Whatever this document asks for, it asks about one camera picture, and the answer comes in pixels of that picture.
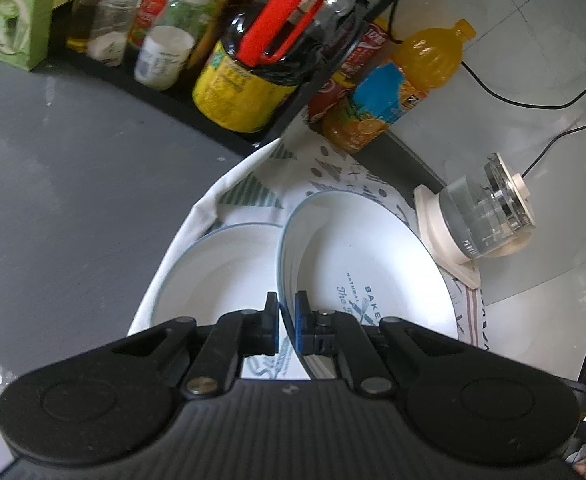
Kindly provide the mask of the red cola can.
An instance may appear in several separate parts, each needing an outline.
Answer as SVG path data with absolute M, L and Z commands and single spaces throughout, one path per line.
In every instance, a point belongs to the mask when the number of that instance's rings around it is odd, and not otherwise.
M 359 79 L 363 77 L 365 68 L 388 42 L 387 21 L 379 16 L 368 25 L 353 51 L 308 102 L 306 109 L 308 125 L 320 122 L 331 107 L 346 96 L 348 91 L 356 87 Z

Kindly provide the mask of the dark soy sauce bottle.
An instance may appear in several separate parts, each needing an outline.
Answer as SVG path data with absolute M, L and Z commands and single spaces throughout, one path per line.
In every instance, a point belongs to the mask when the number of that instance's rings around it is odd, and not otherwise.
M 253 134 L 311 74 L 355 0 L 253 0 L 235 12 L 195 81 L 195 107 Z

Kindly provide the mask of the glass electric kettle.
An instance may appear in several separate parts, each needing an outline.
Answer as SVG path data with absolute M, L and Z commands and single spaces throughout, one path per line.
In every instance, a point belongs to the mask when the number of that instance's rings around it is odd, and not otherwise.
M 504 248 L 515 252 L 535 229 L 528 196 L 521 174 L 493 153 L 482 168 L 439 192 L 437 203 L 455 246 L 466 259 L 476 260 Z

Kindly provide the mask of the orange juice bottle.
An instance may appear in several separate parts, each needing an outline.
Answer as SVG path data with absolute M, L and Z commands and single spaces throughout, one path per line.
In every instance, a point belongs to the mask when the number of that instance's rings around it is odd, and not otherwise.
M 461 66 L 464 44 L 475 36 L 466 20 L 415 32 L 327 111 L 320 132 L 340 150 L 359 152 L 444 87 Z

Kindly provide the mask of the green pill bottle white cap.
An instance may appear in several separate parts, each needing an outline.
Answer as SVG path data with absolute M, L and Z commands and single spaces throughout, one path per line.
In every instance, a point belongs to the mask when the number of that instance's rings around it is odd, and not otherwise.
M 173 26 L 199 41 L 212 19 L 213 0 L 168 0 L 155 26 Z

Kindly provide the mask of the white Sweet bakery plate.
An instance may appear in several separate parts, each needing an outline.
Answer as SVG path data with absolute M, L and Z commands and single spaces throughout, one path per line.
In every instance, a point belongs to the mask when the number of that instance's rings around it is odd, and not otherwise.
M 150 324 L 191 316 L 200 326 L 212 325 L 231 311 L 261 310 L 277 290 L 281 232 L 276 224 L 244 223 L 195 242 L 159 287 Z

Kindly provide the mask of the patterned white table cloth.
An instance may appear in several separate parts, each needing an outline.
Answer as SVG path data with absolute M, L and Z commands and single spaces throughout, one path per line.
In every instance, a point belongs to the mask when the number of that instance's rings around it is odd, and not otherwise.
M 198 240 L 239 224 L 283 226 L 293 209 L 316 192 L 351 191 L 371 198 L 392 210 L 417 235 L 415 209 L 408 205 L 393 184 L 379 178 L 376 172 L 379 170 L 371 171 L 356 162 L 353 156 L 331 148 L 328 141 L 305 127 L 300 132 L 286 133 L 281 139 L 260 148 L 217 180 L 191 208 L 133 317 L 128 335 L 152 325 L 152 310 L 169 271 Z M 240 281 L 247 285 L 250 299 L 240 299 L 239 292 L 231 292 L 231 299 L 221 301 L 220 307 L 204 307 L 203 313 L 197 312 L 199 306 L 187 308 L 188 313 L 169 315 L 169 318 L 192 315 L 197 321 L 209 324 L 228 311 L 264 307 L 267 292 L 275 291 L 276 285 L 252 282 L 259 282 L 263 275 L 264 278 L 276 277 L 275 255 L 276 248 L 267 249 L 267 260 L 271 261 L 267 264 L 269 270 L 266 274 L 249 270 L 247 264 L 239 264 L 239 270 L 249 274 Z M 481 293 L 472 292 L 445 272 L 443 278 L 453 300 L 460 339 L 488 350 Z

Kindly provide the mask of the white supplement jar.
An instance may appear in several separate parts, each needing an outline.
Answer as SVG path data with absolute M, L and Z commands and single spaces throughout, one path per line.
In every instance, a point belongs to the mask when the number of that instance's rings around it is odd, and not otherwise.
M 166 25 L 153 27 L 146 35 L 136 60 L 134 80 L 159 91 L 171 88 L 193 46 L 193 37 L 181 28 Z

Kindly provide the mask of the black metal shelf rack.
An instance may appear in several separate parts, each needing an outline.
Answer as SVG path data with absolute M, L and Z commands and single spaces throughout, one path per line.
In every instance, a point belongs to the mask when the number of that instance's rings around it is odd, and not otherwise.
M 355 52 L 365 30 L 396 0 L 247 0 L 232 3 L 225 31 L 199 70 L 167 90 L 133 79 L 140 55 L 108 68 L 55 40 L 50 58 L 159 107 L 239 154 L 276 139 Z

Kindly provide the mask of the clear glass spice jar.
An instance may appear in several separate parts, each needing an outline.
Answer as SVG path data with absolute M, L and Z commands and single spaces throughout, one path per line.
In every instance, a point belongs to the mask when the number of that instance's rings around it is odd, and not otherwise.
M 87 44 L 87 55 L 106 66 L 122 64 L 138 0 L 100 0 Z

